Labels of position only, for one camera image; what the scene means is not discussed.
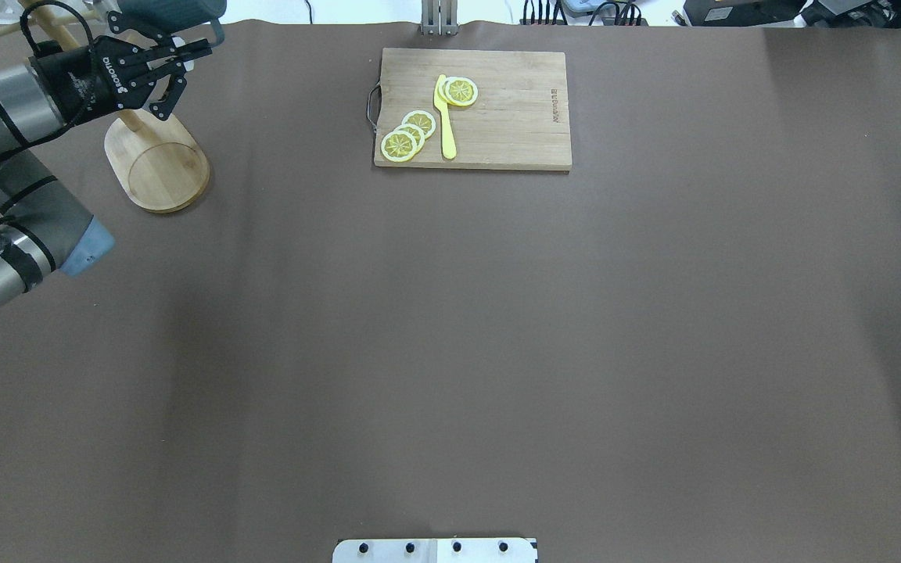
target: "black tape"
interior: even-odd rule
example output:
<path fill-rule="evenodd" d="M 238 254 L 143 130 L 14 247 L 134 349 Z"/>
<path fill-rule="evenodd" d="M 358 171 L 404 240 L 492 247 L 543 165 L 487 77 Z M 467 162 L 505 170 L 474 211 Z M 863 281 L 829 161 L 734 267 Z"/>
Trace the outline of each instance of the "black tape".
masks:
<path fill-rule="evenodd" d="M 6 263 L 22 279 L 24 293 L 36 288 L 37 285 L 40 285 L 40 282 L 44 281 L 43 272 L 40 272 L 37 261 L 33 260 L 30 254 L 23 252 L 19 246 L 13 245 L 12 240 L 3 234 L 0 234 L 0 257 L 6 260 Z"/>
<path fill-rule="evenodd" d="M 9 132 L 13 134 L 13 137 L 20 146 L 30 146 L 30 143 L 23 136 L 23 133 L 19 132 L 19 128 L 13 123 L 12 117 L 9 117 L 9 113 L 6 111 L 6 108 L 2 106 L 2 102 L 0 102 L 0 119 L 2 119 L 2 122 L 6 125 L 6 128 L 9 129 Z"/>
<path fill-rule="evenodd" d="M 23 227 L 22 224 L 18 224 L 18 222 L 11 222 L 9 224 L 11 228 L 15 228 L 16 231 L 22 232 L 23 235 L 27 235 L 28 238 L 40 249 L 41 253 L 44 253 L 44 257 L 47 259 L 47 264 L 50 264 L 51 271 L 56 271 L 58 268 L 58 264 L 54 261 L 54 254 L 51 253 L 51 250 L 48 249 L 47 245 L 44 245 L 43 240 L 40 240 L 39 236 L 33 234 L 29 228 Z"/>
<path fill-rule="evenodd" d="M 6 211 L 10 210 L 12 206 L 15 206 L 16 203 L 22 202 L 24 197 L 31 195 L 31 193 L 36 192 L 40 188 L 44 188 L 44 186 L 49 185 L 49 183 L 53 181 L 58 181 L 58 178 L 54 178 L 54 176 L 47 176 L 46 178 L 40 178 L 39 181 L 31 183 L 31 185 L 26 186 L 19 190 L 14 196 L 10 197 L 10 199 L 6 200 L 6 203 L 1 204 L 0 213 L 3 215 L 6 214 Z"/>

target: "metal plate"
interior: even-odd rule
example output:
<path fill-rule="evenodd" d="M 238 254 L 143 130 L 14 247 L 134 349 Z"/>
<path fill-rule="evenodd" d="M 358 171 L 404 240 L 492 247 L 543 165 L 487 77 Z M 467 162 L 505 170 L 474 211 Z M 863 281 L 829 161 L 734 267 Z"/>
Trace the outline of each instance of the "metal plate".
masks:
<path fill-rule="evenodd" d="M 537 563 L 533 538 L 344 540 L 332 563 Z"/>

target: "wooden mug stand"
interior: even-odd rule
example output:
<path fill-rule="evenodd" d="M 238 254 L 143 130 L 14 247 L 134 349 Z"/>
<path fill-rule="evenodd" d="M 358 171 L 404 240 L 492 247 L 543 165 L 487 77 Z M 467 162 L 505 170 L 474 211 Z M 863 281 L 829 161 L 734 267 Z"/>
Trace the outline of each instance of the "wooden mug stand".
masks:
<path fill-rule="evenodd" d="M 25 8 L 36 0 L 19 0 Z M 71 16 L 53 18 L 41 7 L 32 14 L 33 22 L 68 51 L 78 42 L 63 26 Z M 82 14 L 86 19 L 95 14 Z M 0 27 L 0 37 L 19 31 L 18 23 Z M 110 125 L 103 148 L 110 166 L 129 199 L 151 213 L 172 213 L 189 206 L 207 189 L 210 161 L 196 140 L 175 115 L 160 121 L 140 109 L 118 112 Z"/>

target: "metal bracket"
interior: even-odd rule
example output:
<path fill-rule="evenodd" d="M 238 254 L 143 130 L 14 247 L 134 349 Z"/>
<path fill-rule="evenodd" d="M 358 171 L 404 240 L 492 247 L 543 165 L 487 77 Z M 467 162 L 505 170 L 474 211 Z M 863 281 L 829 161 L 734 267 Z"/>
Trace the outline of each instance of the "metal bracket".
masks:
<path fill-rule="evenodd" d="M 458 0 L 422 0 L 423 35 L 458 35 Z"/>
<path fill-rule="evenodd" d="M 344 540 L 332 563 L 537 563 L 535 538 Z"/>

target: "wooden stand base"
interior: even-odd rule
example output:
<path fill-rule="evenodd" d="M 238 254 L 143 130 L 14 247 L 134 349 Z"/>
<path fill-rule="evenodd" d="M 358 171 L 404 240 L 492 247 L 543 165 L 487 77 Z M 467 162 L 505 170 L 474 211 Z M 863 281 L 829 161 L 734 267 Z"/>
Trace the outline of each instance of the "wooden stand base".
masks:
<path fill-rule="evenodd" d="M 118 119 L 103 147 L 120 185 L 131 201 L 151 213 L 172 213 L 200 197 L 210 180 L 210 163 L 175 115 L 159 121 L 135 110 L 141 121 L 130 131 Z"/>

